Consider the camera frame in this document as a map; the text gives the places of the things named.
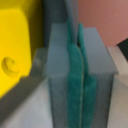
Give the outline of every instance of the pink background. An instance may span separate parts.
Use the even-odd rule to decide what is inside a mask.
[[[79,21],[96,27],[106,46],[128,37],[128,0],[78,0]]]

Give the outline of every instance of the teal strap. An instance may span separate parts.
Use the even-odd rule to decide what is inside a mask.
[[[68,126],[90,128],[94,115],[97,80],[88,72],[82,24],[79,24],[79,44],[80,49],[73,43],[68,21],[67,47],[70,58],[70,71],[67,78]]]
[[[68,21],[68,52],[70,71],[68,74],[68,126],[81,128],[82,96],[83,96],[83,60],[81,51],[73,43],[71,27]]]
[[[81,128],[90,128],[95,109],[97,80],[94,76],[89,75],[84,42],[83,25],[79,24],[79,44],[84,59],[84,93]]]

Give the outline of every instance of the hole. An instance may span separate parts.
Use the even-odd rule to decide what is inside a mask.
[[[128,38],[119,43],[118,46],[124,54],[125,58],[128,60]]]
[[[3,59],[2,69],[7,76],[12,78],[17,77],[20,71],[16,61],[8,57]]]

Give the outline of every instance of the yellow plastic block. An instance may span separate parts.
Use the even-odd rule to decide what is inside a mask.
[[[42,0],[0,0],[0,98],[29,75],[43,46]]]

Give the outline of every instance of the white surface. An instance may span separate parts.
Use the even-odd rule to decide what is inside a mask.
[[[128,128],[128,75],[115,76],[107,128]]]
[[[121,50],[119,49],[119,47],[118,46],[108,47],[108,51],[116,65],[118,73],[120,75],[128,74],[128,62],[125,59],[125,57],[124,57],[123,53],[121,52]]]
[[[4,128],[53,128],[49,81],[45,79],[4,122]]]

